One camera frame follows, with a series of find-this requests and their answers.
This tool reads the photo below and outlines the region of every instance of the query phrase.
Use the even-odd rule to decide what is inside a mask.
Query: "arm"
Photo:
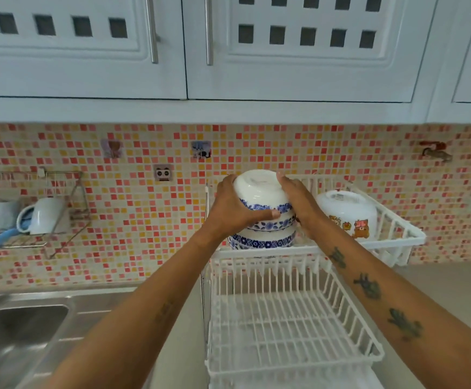
[[[302,228],[428,389],[471,388],[471,329],[363,248],[298,180],[279,175]]]
[[[47,389],[129,389],[144,384],[194,283],[223,239],[280,216],[276,210],[245,208],[232,187],[235,178],[230,175],[219,183],[201,229],[90,330],[57,368]]]

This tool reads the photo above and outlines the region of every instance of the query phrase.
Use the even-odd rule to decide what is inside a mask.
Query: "cabinet handle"
[[[213,65],[214,54],[212,49],[212,0],[205,0],[205,36],[206,64]]]
[[[156,45],[157,35],[154,24],[153,0],[147,0],[147,22],[149,23],[149,49],[151,50],[151,62],[158,64],[158,48]]]

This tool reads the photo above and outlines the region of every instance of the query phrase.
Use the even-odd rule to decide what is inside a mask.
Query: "wire rack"
[[[45,196],[66,199],[70,211],[71,233],[22,234],[10,238],[0,249],[38,248],[47,259],[53,258],[91,223],[90,209],[80,171],[48,172],[40,167],[36,172],[0,172],[0,197],[13,196],[24,206]]]
[[[317,196],[320,193],[331,190],[352,191],[365,197],[376,207],[378,215],[377,234],[374,240],[358,240],[360,244],[371,251],[378,259],[389,267],[396,264],[406,265],[412,247],[422,245],[426,241],[425,233],[410,222],[401,218],[384,205],[375,201],[369,195],[360,190],[354,183],[348,182],[337,176],[324,175],[288,175],[290,178],[301,180],[311,194]],[[206,185],[206,216],[214,203],[217,184],[224,176],[214,176]],[[225,241],[214,253],[213,258],[228,257],[266,257],[270,255],[291,255],[291,254],[320,254],[318,246],[307,238],[300,227],[292,247],[263,248],[249,250],[232,250]]]
[[[321,254],[213,259],[210,279],[212,383],[327,379],[384,356]]]

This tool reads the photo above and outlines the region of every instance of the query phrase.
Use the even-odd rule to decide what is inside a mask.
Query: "white mug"
[[[21,228],[21,221],[32,209],[30,225],[26,229]],[[66,201],[56,197],[41,198],[35,204],[27,206],[21,211],[16,220],[16,228],[22,233],[30,232],[31,235],[51,233],[52,231],[54,233],[70,232],[70,213]]]
[[[376,240],[378,212],[373,202],[350,191],[329,191],[317,196],[317,204],[340,228],[358,240]]]
[[[21,204],[18,200],[0,200],[0,231],[16,226]]]

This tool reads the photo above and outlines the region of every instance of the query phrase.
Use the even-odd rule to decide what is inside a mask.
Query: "person's right hand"
[[[312,239],[320,220],[326,215],[318,207],[315,197],[300,180],[289,179],[279,172],[277,172],[277,180],[288,196],[306,236]]]

